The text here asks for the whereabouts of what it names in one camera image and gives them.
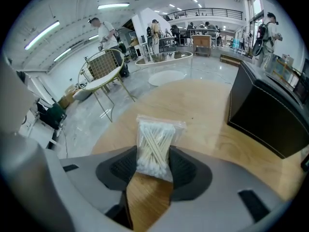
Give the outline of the wooden shelf rack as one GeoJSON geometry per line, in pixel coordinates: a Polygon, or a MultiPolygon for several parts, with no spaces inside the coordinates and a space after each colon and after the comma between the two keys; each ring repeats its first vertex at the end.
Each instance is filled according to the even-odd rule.
{"type": "Polygon", "coordinates": [[[296,85],[301,77],[301,73],[286,63],[282,58],[276,58],[275,63],[272,73],[287,84],[291,86],[296,85]]]}

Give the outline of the black cabinet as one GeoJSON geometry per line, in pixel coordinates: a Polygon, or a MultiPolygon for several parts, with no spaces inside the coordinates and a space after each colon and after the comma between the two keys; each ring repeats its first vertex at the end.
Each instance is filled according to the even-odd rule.
{"type": "Polygon", "coordinates": [[[309,59],[305,59],[301,76],[294,87],[294,94],[298,96],[302,103],[309,97],[309,59]]]}

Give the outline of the grey round cushion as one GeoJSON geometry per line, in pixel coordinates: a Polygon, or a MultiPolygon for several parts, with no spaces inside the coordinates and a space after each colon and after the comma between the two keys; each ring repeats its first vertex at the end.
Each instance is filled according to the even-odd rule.
{"type": "Polygon", "coordinates": [[[73,99],[76,101],[84,101],[86,100],[90,95],[92,94],[92,91],[79,89],[73,94],[73,99]]]}

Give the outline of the round beige glass-top table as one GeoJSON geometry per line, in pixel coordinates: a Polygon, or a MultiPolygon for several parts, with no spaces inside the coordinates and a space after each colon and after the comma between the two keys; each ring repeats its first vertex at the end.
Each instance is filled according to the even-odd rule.
{"type": "MultiPolygon", "coordinates": [[[[167,51],[159,54],[152,54],[143,57],[136,61],[136,66],[141,69],[150,67],[162,67],[168,65],[179,66],[180,64],[187,63],[189,77],[192,77],[193,53],[188,51],[167,51]]],[[[187,73],[179,70],[166,70],[152,74],[148,83],[154,87],[159,87],[164,84],[183,80],[187,73]]]]}

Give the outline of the round wooden table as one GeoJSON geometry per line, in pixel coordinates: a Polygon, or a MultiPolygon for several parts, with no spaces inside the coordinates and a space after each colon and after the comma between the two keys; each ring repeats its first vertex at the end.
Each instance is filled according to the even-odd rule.
{"type": "Polygon", "coordinates": [[[305,177],[301,154],[280,159],[251,137],[227,125],[231,86],[217,82],[185,79],[157,87],[132,103],[100,136],[93,154],[133,146],[138,115],[184,121],[186,131],[179,147],[239,164],[289,200],[305,177]]]}

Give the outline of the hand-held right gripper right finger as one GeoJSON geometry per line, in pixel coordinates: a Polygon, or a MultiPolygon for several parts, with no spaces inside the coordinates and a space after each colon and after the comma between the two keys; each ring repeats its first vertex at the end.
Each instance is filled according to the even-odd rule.
{"type": "Polygon", "coordinates": [[[245,168],[169,149],[170,206],[149,232],[268,232],[289,206],[245,168]]]}

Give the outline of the clear bag of cotton swabs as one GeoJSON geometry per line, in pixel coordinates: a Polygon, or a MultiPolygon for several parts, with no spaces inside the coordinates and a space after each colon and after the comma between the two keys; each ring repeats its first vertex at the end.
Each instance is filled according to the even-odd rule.
{"type": "Polygon", "coordinates": [[[137,172],[173,182],[169,167],[169,148],[187,129],[186,122],[138,115],[137,172]]]}

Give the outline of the wooden step platform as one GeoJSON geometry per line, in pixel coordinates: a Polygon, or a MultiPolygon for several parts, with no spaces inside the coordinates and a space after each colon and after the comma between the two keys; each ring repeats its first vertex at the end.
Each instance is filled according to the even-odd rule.
{"type": "Polygon", "coordinates": [[[242,62],[252,63],[252,60],[250,58],[247,58],[247,57],[238,58],[238,57],[227,55],[227,54],[221,54],[220,55],[220,62],[239,67],[242,62]]]}

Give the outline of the small brown wooden cabinet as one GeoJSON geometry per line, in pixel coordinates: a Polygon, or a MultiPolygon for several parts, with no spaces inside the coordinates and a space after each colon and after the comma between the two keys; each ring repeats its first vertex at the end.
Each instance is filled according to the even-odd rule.
{"type": "Polygon", "coordinates": [[[193,54],[211,56],[211,36],[209,35],[193,35],[193,54]]]}

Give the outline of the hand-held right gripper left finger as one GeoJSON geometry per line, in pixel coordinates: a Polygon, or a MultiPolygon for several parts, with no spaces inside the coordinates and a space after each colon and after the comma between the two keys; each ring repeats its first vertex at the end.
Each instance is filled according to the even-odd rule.
{"type": "Polygon", "coordinates": [[[114,222],[133,229],[126,189],[137,168],[137,147],[61,159],[60,164],[81,195],[114,222]]]}

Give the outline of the black leather tissue box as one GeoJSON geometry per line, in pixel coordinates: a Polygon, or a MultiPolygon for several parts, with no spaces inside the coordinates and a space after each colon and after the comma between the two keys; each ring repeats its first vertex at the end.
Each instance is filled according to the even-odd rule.
{"type": "Polygon", "coordinates": [[[246,61],[230,91],[227,124],[282,159],[309,146],[309,112],[282,83],[246,61]]]}

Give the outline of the dark vanity cabinet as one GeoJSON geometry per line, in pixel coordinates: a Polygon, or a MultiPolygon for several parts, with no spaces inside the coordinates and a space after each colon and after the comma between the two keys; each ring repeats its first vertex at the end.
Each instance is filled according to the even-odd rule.
{"type": "Polygon", "coordinates": [[[61,122],[67,117],[65,111],[58,103],[54,103],[52,107],[47,110],[43,105],[37,103],[37,109],[40,120],[55,130],[61,127],[61,122]]]}

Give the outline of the black mezzanine railing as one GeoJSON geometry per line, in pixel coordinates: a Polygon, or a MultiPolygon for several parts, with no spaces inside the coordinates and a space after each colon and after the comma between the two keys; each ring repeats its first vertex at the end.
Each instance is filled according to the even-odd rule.
{"type": "Polygon", "coordinates": [[[188,9],[169,13],[167,15],[163,15],[163,18],[169,21],[174,19],[180,19],[182,17],[193,17],[193,16],[219,16],[219,17],[227,17],[242,20],[243,12],[223,8],[199,8],[199,9],[188,9]]]}

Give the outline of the brown cardboard box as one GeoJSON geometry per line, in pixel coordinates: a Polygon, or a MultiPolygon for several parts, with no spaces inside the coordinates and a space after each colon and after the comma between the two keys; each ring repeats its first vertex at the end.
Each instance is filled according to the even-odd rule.
{"type": "Polygon", "coordinates": [[[58,105],[62,108],[62,109],[67,109],[69,105],[71,105],[74,102],[74,98],[73,98],[73,92],[70,91],[67,94],[65,94],[64,96],[62,96],[62,98],[57,102],[58,105]]]}

